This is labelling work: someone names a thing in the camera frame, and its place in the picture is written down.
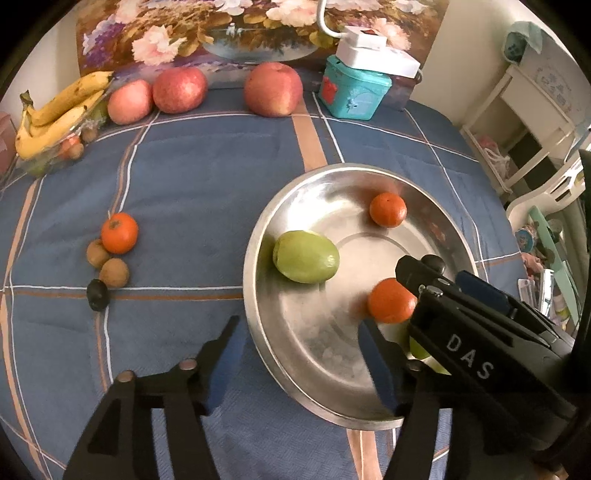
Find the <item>orange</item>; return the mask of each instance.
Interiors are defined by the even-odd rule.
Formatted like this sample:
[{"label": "orange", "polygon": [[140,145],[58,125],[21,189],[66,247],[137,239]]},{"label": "orange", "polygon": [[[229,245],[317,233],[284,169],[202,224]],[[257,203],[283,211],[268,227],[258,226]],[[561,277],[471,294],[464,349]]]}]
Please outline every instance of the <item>orange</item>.
[{"label": "orange", "polygon": [[127,213],[116,213],[103,224],[100,239],[112,254],[122,255],[131,250],[138,240],[138,224]]},{"label": "orange", "polygon": [[386,228],[400,225],[406,218],[406,214],[406,203],[395,193],[380,193],[369,205],[369,215],[372,220]]},{"label": "orange", "polygon": [[378,322],[401,323],[408,320],[417,306],[417,298],[395,278],[378,283],[368,297],[368,310]]}]

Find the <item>red apple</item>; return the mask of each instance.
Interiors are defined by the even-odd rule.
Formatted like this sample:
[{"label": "red apple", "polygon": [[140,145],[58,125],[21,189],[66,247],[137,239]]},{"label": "red apple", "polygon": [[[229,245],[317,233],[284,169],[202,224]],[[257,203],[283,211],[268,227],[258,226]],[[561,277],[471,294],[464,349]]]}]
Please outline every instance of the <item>red apple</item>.
[{"label": "red apple", "polygon": [[150,84],[145,80],[135,80],[111,94],[107,111],[116,124],[127,125],[148,115],[153,106]]},{"label": "red apple", "polygon": [[187,112],[203,102],[207,78],[197,67],[175,67],[158,75],[152,93],[164,113]]},{"label": "red apple", "polygon": [[277,62],[261,63],[254,68],[244,84],[244,100],[257,115],[291,115],[304,87],[298,73]]}]

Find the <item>banana bunch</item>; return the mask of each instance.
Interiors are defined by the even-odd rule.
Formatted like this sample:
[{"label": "banana bunch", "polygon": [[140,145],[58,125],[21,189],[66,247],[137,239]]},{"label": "banana bunch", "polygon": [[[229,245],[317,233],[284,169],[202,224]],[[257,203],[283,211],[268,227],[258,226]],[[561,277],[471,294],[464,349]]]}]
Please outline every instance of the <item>banana bunch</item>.
[{"label": "banana bunch", "polygon": [[39,110],[29,92],[21,95],[22,118],[15,146],[29,160],[60,141],[85,112],[104,94],[113,72],[94,72],[66,87]]}]

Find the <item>screw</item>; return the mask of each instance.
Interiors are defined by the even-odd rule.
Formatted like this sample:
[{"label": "screw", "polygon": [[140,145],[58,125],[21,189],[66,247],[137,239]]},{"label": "screw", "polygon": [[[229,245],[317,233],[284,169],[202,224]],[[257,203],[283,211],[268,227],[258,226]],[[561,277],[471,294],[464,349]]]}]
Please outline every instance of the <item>screw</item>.
[{"label": "screw", "polygon": [[131,382],[134,377],[134,373],[131,370],[125,370],[117,375],[117,380],[121,383]]},{"label": "screw", "polygon": [[178,367],[181,370],[192,370],[197,367],[197,361],[194,358],[186,358],[179,362]]},{"label": "screw", "polygon": [[407,367],[413,372],[420,372],[423,368],[423,363],[420,360],[409,360],[407,362]]},{"label": "screw", "polygon": [[436,297],[440,297],[441,295],[443,295],[443,292],[441,291],[440,288],[434,287],[433,285],[429,285],[427,287],[427,291],[431,294],[431,295],[435,295]]}]

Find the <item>floral painting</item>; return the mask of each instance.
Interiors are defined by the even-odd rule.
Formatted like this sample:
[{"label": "floral painting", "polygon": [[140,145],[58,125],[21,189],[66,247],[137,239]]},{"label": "floral painting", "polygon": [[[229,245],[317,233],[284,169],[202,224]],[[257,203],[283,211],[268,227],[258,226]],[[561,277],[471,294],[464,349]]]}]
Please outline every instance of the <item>floral painting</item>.
[{"label": "floral painting", "polygon": [[[325,21],[368,27],[424,64],[449,0],[328,0]],[[316,0],[83,0],[81,74],[150,76],[194,64],[222,81],[263,61],[322,71],[338,39],[319,31]]]}]

